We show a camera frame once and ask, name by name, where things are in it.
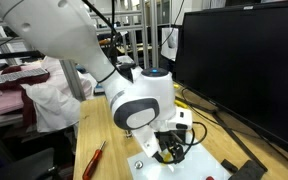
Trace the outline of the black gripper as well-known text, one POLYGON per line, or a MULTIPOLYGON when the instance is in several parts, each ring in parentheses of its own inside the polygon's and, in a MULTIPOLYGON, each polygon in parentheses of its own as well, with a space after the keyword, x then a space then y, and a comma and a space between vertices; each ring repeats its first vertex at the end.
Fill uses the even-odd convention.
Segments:
MULTIPOLYGON (((178 143, 173 136, 171 135, 171 131, 167 132, 157 132, 155 134, 158 139, 159 145, 162 150, 168 150, 173 157, 174 162, 181 162, 184 157, 183 144, 178 143)), ((155 152, 153 157, 159 162, 165 164, 163 157, 160 155, 158 151, 155 152)))

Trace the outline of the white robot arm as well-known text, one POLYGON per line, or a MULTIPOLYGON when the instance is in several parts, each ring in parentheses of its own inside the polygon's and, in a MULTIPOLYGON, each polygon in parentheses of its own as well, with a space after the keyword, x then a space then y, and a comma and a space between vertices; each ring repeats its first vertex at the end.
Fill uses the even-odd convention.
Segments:
POLYGON ((74 60, 102 85, 115 124, 130 130, 149 157, 162 162, 157 132, 189 130, 192 113, 175 105, 172 74, 147 68, 130 81, 104 54, 87 0, 0 0, 0 18, 48 57, 74 60))

